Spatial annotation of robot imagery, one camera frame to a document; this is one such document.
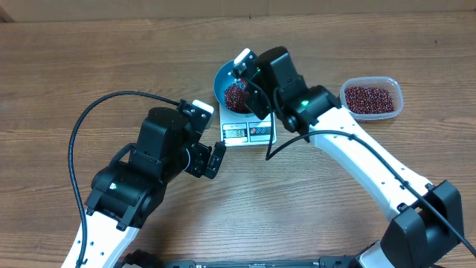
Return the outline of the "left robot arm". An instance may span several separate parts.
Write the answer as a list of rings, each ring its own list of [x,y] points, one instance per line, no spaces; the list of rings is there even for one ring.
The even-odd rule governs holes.
[[[213,179],[226,146],[199,139],[213,120],[212,106],[195,100],[176,109],[152,108],[138,140],[124,146],[91,182],[86,221],[64,267],[113,267],[162,203],[167,184],[181,172]]]

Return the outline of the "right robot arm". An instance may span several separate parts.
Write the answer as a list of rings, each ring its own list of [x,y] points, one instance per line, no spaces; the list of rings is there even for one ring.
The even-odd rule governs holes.
[[[349,267],[431,267],[464,237],[460,192],[448,181],[434,185],[393,157],[367,134],[323,86],[308,87],[283,46],[256,55],[246,48],[232,75],[246,82],[245,105],[260,119],[275,113],[284,127],[334,158],[373,198],[389,226],[381,240],[349,259]]]

